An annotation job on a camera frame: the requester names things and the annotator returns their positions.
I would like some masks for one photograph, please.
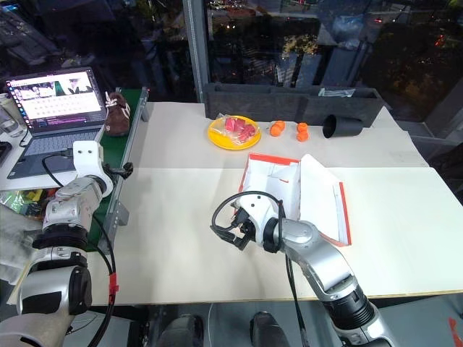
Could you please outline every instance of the laptop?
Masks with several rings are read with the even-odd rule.
[[[42,158],[103,134],[106,107],[90,67],[13,77],[7,88],[32,135],[8,179],[45,174]],[[46,163],[53,173],[75,169],[62,156]]]

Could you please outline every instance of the glass window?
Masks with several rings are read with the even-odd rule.
[[[0,80],[90,66],[101,91],[196,101],[182,0],[19,0],[0,6]]]
[[[463,77],[456,0],[205,0],[205,13],[211,82],[374,87],[394,118],[422,121]]]

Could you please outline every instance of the yellow plate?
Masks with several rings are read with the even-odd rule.
[[[246,118],[246,117],[243,117],[243,116],[233,116],[233,117],[237,117],[239,119],[244,119],[246,121],[246,124],[253,125],[257,129],[257,132],[255,133],[255,135],[253,137],[251,137],[251,139],[249,141],[247,141],[247,142],[245,142],[245,143],[243,143],[241,145],[237,145],[231,139],[229,139],[227,136],[219,134],[218,132],[216,132],[215,130],[212,129],[219,121],[221,121],[220,119],[216,119],[208,127],[209,140],[214,145],[219,146],[220,148],[224,148],[226,150],[245,150],[246,148],[252,147],[256,143],[258,143],[259,140],[260,140],[260,129],[259,129],[258,124],[255,121],[253,121],[252,119],[249,119],[249,118]]]

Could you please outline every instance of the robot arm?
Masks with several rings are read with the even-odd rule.
[[[74,142],[73,152],[77,178],[47,205],[43,233],[33,242],[38,251],[19,284],[18,315],[0,324],[0,346],[62,346],[75,315],[92,304],[87,235],[114,183],[97,142]]]
[[[347,261],[313,224],[282,218],[265,192],[245,192],[234,197],[237,213],[231,227],[240,226],[245,236],[240,239],[229,233],[231,228],[219,227],[222,239],[226,239],[224,233],[230,234],[226,241],[240,249],[253,240],[265,250],[279,250],[296,262],[345,346],[398,347],[380,312],[362,292]],[[217,227],[216,215],[217,211],[213,230]]]

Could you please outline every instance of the laptop screen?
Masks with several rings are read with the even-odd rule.
[[[7,87],[32,133],[98,126],[106,118],[88,67],[15,77]]]

